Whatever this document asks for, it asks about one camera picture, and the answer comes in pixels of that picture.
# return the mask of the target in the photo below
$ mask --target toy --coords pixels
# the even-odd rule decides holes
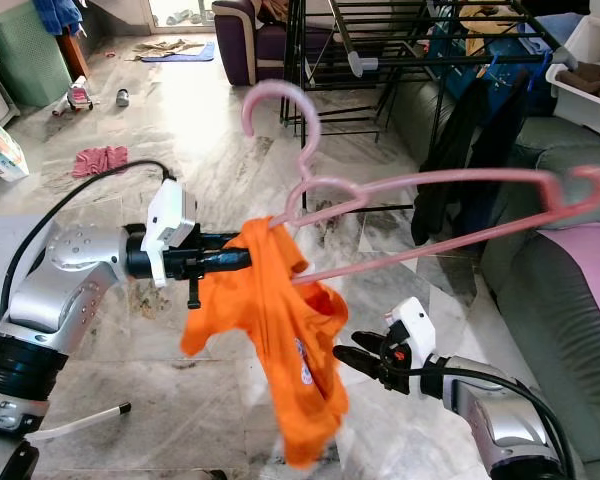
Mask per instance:
[[[83,108],[93,110],[93,102],[87,91],[86,83],[87,79],[81,75],[67,90],[67,100],[71,110],[76,111]]]

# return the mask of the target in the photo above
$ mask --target doorway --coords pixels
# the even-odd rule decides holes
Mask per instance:
[[[151,33],[213,32],[213,0],[145,0]]]

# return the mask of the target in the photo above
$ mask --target pink cushion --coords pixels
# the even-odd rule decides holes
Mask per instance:
[[[540,230],[578,264],[600,309],[600,223],[562,230]]]

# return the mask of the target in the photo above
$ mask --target printed logo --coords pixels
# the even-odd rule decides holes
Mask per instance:
[[[299,338],[296,338],[296,349],[298,350],[300,357],[302,357],[302,370],[300,376],[300,378],[302,379],[302,383],[304,383],[305,385],[311,385],[313,383],[313,377],[311,376],[309,367],[305,362],[305,358],[307,358],[307,352],[304,349],[304,345],[302,344]]]

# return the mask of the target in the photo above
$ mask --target white plastic basket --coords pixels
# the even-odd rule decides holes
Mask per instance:
[[[600,62],[600,0],[591,2],[591,15],[582,19],[565,47],[580,62]],[[558,97],[554,115],[600,133],[600,98],[578,90],[556,79],[565,65],[552,65],[547,70],[547,81],[554,85]]]

